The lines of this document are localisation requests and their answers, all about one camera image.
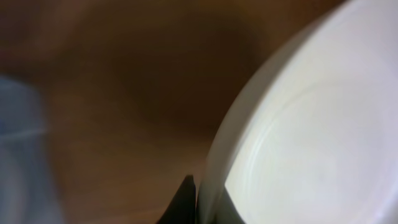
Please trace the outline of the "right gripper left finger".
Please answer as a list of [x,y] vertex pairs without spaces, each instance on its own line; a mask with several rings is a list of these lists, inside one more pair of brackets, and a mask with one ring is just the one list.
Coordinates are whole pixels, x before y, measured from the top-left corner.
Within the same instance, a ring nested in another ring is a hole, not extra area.
[[192,175],[187,175],[176,191],[157,224],[195,224],[196,186]]

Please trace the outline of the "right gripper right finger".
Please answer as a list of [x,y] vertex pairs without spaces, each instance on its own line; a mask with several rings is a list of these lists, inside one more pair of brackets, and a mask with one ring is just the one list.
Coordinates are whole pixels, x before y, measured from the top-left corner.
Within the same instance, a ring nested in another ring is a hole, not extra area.
[[217,210],[214,218],[215,224],[244,224],[238,214],[228,191],[224,188],[218,201]]

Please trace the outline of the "cream white bowl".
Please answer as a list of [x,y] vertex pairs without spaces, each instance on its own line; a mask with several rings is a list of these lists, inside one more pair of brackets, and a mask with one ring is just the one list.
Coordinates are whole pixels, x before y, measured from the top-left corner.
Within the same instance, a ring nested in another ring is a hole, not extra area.
[[242,89],[198,193],[223,189],[244,223],[397,222],[397,1],[347,1],[303,29]]

